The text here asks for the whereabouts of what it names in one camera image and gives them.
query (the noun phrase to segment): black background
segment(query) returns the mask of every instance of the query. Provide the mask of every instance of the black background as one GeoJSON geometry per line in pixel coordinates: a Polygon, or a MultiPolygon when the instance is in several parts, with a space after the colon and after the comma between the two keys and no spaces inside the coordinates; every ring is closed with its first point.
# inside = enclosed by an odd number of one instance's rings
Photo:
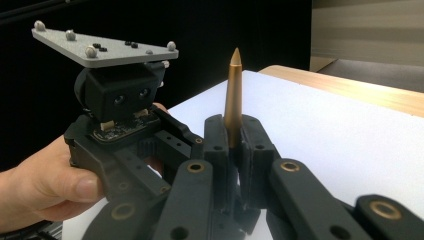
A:
{"type": "MultiPolygon", "coordinates": [[[[0,3],[0,11],[8,3],[0,3]]],[[[91,0],[3,24],[0,170],[60,136],[82,113],[73,85],[83,67],[35,40],[36,20],[77,34],[159,46],[176,42],[179,58],[170,61],[156,95],[167,108],[226,80],[236,47],[247,70],[309,67],[311,0],[91,0]]]]}

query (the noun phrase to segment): human hand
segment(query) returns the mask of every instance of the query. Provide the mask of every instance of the human hand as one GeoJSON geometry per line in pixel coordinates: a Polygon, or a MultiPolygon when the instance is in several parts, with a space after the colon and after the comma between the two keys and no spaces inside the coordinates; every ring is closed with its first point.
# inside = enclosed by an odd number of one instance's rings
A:
{"type": "Polygon", "coordinates": [[[70,167],[63,136],[0,173],[0,232],[41,220],[62,221],[84,212],[103,197],[99,178],[70,167]]]}

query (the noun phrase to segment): gold pen tip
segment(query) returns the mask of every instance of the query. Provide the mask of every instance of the gold pen tip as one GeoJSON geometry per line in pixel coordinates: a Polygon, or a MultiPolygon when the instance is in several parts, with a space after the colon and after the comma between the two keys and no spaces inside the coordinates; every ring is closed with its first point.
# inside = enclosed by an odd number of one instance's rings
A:
{"type": "Polygon", "coordinates": [[[233,57],[231,57],[231,65],[241,65],[241,58],[240,58],[240,52],[238,48],[234,50],[233,57]]]}

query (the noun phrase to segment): wooden table edge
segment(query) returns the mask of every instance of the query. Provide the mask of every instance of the wooden table edge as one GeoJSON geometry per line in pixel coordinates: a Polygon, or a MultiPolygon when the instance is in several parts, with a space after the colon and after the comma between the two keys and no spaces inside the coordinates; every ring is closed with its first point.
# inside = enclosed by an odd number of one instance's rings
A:
{"type": "Polygon", "coordinates": [[[259,73],[424,117],[424,93],[272,65],[259,73]]]}

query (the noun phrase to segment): gray metal plate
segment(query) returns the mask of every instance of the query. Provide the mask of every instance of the gray metal plate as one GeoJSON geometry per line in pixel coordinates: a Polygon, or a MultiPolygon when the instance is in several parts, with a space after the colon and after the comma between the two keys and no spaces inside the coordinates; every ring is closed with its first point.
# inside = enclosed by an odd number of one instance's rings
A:
{"type": "Polygon", "coordinates": [[[138,48],[125,45],[125,41],[89,36],[76,33],[76,38],[69,41],[66,31],[45,29],[38,31],[32,29],[32,35],[37,40],[50,46],[68,58],[87,68],[101,68],[131,63],[153,62],[178,58],[178,50],[168,50],[167,47],[158,47],[146,44],[138,44],[138,48]],[[86,48],[94,43],[107,48],[106,52],[97,49],[94,58],[86,55],[86,48]]]}

